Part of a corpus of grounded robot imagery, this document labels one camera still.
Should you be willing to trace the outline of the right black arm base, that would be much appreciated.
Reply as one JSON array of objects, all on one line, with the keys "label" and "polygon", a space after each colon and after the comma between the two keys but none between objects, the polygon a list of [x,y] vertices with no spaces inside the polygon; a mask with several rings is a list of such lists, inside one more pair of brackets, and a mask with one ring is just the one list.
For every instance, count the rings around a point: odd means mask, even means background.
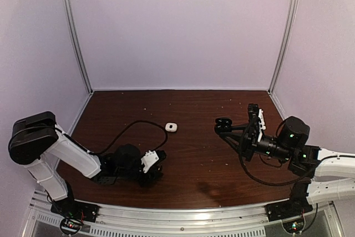
[{"label": "right black arm base", "polygon": [[269,222],[282,220],[284,231],[292,236],[302,235],[315,223],[318,204],[315,208],[306,199],[310,181],[296,182],[287,200],[267,204],[265,211]]}]

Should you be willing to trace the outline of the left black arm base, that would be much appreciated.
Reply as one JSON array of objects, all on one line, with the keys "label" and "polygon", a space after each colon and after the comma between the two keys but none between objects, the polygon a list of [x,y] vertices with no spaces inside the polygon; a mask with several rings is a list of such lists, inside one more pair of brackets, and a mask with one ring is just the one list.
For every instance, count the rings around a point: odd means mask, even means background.
[{"label": "left black arm base", "polygon": [[65,199],[55,201],[47,192],[47,200],[52,205],[50,211],[62,217],[59,223],[61,232],[65,236],[72,236],[79,233],[85,221],[96,222],[99,206],[75,200],[72,187],[68,182],[65,183],[68,189]]}]

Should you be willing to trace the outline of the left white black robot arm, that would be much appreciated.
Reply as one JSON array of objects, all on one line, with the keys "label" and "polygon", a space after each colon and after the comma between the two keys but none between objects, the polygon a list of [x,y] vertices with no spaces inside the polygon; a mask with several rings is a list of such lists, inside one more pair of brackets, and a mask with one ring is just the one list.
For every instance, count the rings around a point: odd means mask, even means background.
[{"label": "left white black robot arm", "polygon": [[68,182],[48,163],[49,156],[60,159],[99,185],[112,185],[124,179],[146,186],[163,175],[160,164],[166,159],[166,153],[160,148],[141,153],[136,146],[126,144],[113,153],[108,150],[92,152],[79,144],[57,124],[50,111],[16,121],[8,143],[10,158],[30,172],[68,217],[76,216],[80,206],[71,198]]}]

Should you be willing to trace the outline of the white earbud charging case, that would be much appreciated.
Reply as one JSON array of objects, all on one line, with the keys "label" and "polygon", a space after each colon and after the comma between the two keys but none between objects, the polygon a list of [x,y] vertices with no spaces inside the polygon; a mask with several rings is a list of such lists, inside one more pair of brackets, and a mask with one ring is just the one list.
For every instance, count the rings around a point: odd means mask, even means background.
[{"label": "white earbud charging case", "polygon": [[165,130],[169,133],[175,133],[177,132],[177,129],[178,125],[176,123],[169,122],[165,124]]}]

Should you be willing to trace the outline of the black round earbud case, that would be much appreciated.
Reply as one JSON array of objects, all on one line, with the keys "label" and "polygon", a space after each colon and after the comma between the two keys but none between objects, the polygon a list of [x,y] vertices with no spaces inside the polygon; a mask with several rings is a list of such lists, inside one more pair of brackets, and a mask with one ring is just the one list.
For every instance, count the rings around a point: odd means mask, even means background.
[{"label": "black round earbud case", "polygon": [[230,118],[216,118],[214,131],[216,134],[232,132],[232,120]]}]

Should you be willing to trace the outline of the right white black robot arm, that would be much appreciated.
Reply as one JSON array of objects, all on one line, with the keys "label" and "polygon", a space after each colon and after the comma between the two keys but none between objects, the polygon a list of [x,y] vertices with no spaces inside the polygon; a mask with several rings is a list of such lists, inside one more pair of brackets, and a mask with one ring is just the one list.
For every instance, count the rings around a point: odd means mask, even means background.
[{"label": "right white black robot arm", "polygon": [[[293,186],[284,205],[288,215],[297,215],[306,203],[315,205],[354,197],[354,154],[308,145],[310,128],[296,117],[285,119],[275,137],[266,135],[265,129],[264,120],[256,115],[242,125],[233,125],[229,118],[217,118],[214,126],[215,133],[237,153],[249,178],[267,186]],[[287,169],[297,178],[270,182],[253,176],[245,163],[255,154],[287,163]]]}]

